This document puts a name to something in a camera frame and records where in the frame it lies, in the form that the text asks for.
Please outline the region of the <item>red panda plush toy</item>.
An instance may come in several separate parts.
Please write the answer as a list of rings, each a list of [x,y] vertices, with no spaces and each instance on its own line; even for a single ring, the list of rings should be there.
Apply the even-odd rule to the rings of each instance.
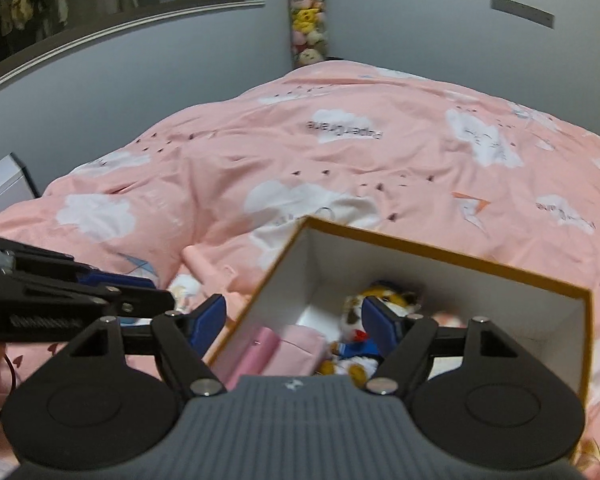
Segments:
[[[356,295],[347,296],[339,320],[339,338],[330,344],[315,374],[348,376],[362,388],[376,373],[384,358],[363,326],[362,309],[367,297],[377,298],[399,318],[404,318],[422,308],[424,289],[380,280],[371,282]]]

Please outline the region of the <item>pink pouch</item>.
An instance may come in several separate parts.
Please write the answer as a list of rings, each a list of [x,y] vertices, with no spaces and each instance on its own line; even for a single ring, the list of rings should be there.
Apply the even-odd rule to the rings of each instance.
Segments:
[[[287,325],[266,363],[263,376],[310,376],[324,360],[327,340],[323,333],[303,325]]]

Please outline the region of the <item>pink flat holder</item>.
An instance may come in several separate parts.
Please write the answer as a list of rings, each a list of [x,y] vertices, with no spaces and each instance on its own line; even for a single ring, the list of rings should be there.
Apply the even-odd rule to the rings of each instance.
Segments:
[[[194,245],[183,249],[182,258],[189,274],[198,283],[197,291],[188,303],[193,307],[213,294],[222,295],[226,302],[226,325],[237,322],[250,296],[234,291],[232,281],[236,278],[236,272],[230,266],[216,266]]]

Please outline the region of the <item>orange cardboard box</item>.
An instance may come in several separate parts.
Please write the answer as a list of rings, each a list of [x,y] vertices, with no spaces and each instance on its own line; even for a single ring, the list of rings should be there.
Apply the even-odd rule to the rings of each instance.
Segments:
[[[353,336],[347,307],[366,292],[402,314],[488,318],[567,384],[588,395],[593,300],[579,286],[404,238],[306,217],[280,242],[257,231],[264,275],[207,360],[227,380],[263,327]]]

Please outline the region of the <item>pink cloud-print duvet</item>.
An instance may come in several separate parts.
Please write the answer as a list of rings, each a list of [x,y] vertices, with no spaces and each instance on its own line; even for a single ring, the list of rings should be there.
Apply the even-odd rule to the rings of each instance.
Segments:
[[[323,62],[186,108],[0,213],[0,237],[168,289],[194,245],[251,297],[263,231],[307,216],[592,290],[588,424],[600,479],[600,136],[532,108],[396,70]]]

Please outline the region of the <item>stack of plush toys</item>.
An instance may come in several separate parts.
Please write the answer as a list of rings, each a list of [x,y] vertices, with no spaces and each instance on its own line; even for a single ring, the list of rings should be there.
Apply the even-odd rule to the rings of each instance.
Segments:
[[[294,67],[325,61],[328,55],[326,0],[288,0]]]

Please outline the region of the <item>wall vent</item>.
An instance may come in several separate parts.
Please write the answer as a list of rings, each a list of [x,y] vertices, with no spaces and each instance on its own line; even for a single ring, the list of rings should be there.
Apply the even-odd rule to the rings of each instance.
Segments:
[[[546,28],[553,29],[555,26],[554,14],[516,0],[490,0],[490,7],[494,11],[513,15]]]

